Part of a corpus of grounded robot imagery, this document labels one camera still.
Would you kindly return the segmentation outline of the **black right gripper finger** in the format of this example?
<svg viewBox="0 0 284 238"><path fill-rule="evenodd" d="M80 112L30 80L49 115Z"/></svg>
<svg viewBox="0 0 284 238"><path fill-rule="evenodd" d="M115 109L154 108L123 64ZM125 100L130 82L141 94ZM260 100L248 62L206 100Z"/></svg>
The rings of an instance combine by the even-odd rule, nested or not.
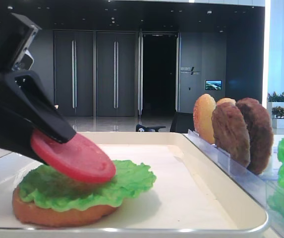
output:
<svg viewBox="0 0 284 238"><path fill-rule="evenodd" d="M0 100L0 149L22 154L47 164L31 147L34 125L28 117L30 107L22 100Z"/></svg>

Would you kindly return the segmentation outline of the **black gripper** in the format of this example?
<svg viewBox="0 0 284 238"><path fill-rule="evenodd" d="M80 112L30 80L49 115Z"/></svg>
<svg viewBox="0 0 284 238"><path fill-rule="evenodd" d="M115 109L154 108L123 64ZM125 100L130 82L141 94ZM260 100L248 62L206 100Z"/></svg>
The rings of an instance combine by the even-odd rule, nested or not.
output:
<svg viewBox="0 0 284 238"><path fill-rule="evenodd" d="M28 48L39 30L41 27L24 15L6 14L0 27L0 109L28 121L51 139L67 143L75 130L46 96L38 74L25 70L31 65L22 62L30 56Z"/></svg>

